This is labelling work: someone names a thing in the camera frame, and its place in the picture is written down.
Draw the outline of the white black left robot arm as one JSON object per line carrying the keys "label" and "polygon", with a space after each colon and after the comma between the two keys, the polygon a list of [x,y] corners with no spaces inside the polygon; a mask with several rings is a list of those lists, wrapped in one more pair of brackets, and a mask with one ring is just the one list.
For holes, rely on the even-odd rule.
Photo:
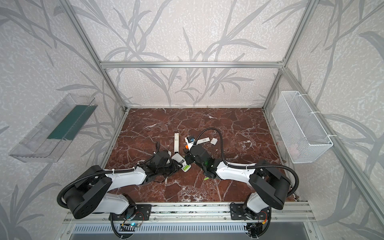
{"label": "white black left robot arm", "polygon": [[57,203],[69,209],[75,219],[98,213],[121,215],[132,208],[134,202],[124,195],[111,194],[112,190],[148,184],[160,176],[167,178],[185,165],[180,154],[172,156],[169,151],[158,151],[129,169],[104,170],[95,165],[65,186],[57,196]]}

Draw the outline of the small white battery cover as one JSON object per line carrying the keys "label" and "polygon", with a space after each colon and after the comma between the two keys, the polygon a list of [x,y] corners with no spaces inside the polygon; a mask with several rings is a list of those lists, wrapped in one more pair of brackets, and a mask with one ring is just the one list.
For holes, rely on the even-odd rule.
{"label": "small white battery cover", "polygon": [[218,142],[218,140],[217,140],[216,138],[212,138],[212,140],[211,140],[210,143],[211,143],[212,145],[216,145],[217,142]]}

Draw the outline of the red white remote control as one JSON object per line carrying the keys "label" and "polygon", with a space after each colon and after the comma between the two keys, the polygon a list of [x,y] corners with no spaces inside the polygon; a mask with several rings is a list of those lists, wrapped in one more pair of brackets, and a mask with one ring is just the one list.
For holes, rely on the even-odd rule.
{"label": "red white remote control", "polygon": [[179,153],[175,153],[172,156],[172,159],[182,165],[182,170],[185,173],[191,168],[191,166],[187,164],[186,160]]}

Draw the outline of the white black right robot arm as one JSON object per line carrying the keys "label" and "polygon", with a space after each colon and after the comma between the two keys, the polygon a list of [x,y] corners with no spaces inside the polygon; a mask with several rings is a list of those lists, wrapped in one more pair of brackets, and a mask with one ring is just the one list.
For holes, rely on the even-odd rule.
{"label": "white black right robot arm", "polygon": [[192,146],[186,152],[187,164],[196,164],[210,179],[232,180],[246,183],[254,189],[242,206],[231,206],[232,219],[256,220],[260,217],[268,219],[271,209],[282,210],[285,200],[291,195],[291,181],[280,169],[284,166],[269,165],[263,161],[258,164],[230,164],[224,160],[214,159],[201,145]]}

